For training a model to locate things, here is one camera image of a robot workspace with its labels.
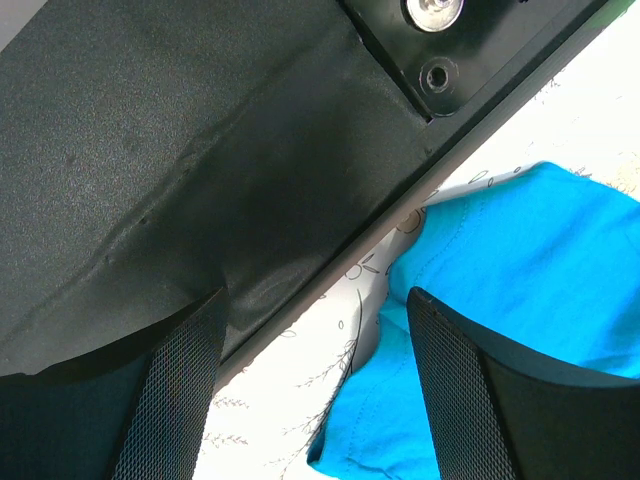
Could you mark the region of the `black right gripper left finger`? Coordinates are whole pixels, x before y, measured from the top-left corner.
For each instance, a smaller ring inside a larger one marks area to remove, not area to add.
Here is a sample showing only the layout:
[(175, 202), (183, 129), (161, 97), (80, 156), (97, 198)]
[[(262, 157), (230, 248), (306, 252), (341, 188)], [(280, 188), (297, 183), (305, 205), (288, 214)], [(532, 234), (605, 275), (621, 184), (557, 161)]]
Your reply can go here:
[(2, 478), (192, 478), (227, 304), (218, 289), (90, 353), (2, 377)]

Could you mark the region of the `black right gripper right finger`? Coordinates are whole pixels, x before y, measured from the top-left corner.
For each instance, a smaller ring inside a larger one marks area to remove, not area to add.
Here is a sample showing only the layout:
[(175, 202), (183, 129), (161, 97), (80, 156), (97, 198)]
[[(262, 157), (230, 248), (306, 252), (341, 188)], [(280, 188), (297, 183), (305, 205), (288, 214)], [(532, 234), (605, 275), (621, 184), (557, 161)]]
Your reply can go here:
[(544, 355), (419, 287), (407, 310), (441, 478), (638, 478), (638, 380)]

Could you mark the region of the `blue t shirt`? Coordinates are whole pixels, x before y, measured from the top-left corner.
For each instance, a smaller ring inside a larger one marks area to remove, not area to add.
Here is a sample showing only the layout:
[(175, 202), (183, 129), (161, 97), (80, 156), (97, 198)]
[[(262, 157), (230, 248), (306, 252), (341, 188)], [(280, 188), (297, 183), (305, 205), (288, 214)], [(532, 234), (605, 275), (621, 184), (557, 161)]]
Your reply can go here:
[(371, 359), (341, 388), (309, 456), (338, 479), (435, 479), (409, 333), (419, 287), (543, 354), (639, 374), (639, 205), (542, 163), (495, 187), (430, 206), (392, 265)]

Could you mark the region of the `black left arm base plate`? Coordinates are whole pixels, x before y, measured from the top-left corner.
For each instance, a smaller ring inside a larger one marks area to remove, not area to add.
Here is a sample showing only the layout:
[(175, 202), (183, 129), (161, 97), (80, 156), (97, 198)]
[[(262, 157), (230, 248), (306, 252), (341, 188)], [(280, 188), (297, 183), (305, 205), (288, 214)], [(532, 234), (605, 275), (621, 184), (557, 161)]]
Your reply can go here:
[(367, 50), (426, 117), (519, 84), (606, 1), (345, 1)]

